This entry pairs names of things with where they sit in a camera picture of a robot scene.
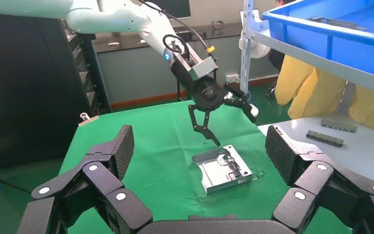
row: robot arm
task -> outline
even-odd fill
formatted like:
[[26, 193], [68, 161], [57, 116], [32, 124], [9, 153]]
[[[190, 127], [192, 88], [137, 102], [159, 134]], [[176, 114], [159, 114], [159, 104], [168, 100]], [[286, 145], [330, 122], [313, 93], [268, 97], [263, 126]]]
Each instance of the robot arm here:
[[[235, 90], [229, 83], [222, 88], [208, 75], [217, 69], [211, 54], [202, 60], [176, 36], [167, 18], [173, 16], [153, 3], [139, 1], [143, 3], [141, 6], [131, 0], [0, 0], [0, 14], [65, 19], [68, 26], [79, 33], [138, 32], [169, 62], [171, 72], [194, 100], [195, 105], [190, 105], [188, 109], [196, 132], [220, 145], [207, 124], [209, 113], [223, 103], [242, 108], [254, 122], [258, 110], [247, 102], [247, 94]], [[194, 110], [206, 113], [203, 126], [197, 124]]]
[[65, 19], [79, 33], [138, 32], [159, 54], [163, 37], [175, 35], [164, 14], [130, 0], [0, 0], [0, 14]]

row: blue plastic bin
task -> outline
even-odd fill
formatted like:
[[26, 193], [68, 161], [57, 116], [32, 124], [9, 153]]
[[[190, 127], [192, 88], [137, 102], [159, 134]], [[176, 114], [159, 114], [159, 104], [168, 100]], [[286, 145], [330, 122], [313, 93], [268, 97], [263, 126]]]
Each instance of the blue plastic bin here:
[[[368, 29], [307, 20], [312, 17], [354, 22]], [[374, 74], [374, 0], [300, 0], [265, 12], [264, 19], [269, 20], [271, 37]]]

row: black cabinet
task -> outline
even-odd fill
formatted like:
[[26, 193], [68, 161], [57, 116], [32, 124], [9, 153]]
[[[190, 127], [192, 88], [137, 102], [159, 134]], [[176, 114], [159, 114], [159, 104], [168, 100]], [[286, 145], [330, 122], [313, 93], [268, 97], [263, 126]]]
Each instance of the black cabinet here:
[[64, 157], [80, 113], [110, 112], [93, 38], [67, 38], [57, 19], [0, 15], [0, 166]]

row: textured fingertip pad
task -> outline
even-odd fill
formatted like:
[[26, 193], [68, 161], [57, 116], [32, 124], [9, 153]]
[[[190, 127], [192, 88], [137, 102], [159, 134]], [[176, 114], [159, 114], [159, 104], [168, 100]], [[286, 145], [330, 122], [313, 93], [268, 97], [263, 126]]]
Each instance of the textured fingertip pad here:
[[287, 185], [292, 185], [292, 171], [296, 165], [297, 155], [282, 137], [284, 132], [277, 125], [271, 125], [266, 135], [266, 153], [275, 165]]
[[131, 125], [122, 126], [114, 141], [112, 155], [117, 163], [118, 179], [122, 180], [127, 172], [134, 153], [134, 134]]

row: metal shelf frame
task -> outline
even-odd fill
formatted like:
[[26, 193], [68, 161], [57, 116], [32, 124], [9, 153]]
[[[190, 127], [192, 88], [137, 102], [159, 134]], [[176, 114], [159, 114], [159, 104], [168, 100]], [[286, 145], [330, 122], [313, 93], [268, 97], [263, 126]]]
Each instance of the metal shelf frame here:
[[243, 4], [243, 49], [241, 57], [240, 89], [248, 91], [249, 68], [250, 68], [250, 45], [251, 40], [260, 42], [286, 55], [290, 55], [301, 61], [305, 61], [312, 66], [324, 71], [333, 73], [354, 84], [358, 84], [374, 91], [374, 75], [352, 68], [308, 51], [299, 49], [293, 45], [284, 43], [270, 37], [269, 21], [255, 22], [251, 12], [253, 11], [253, 0], [244, 0]]

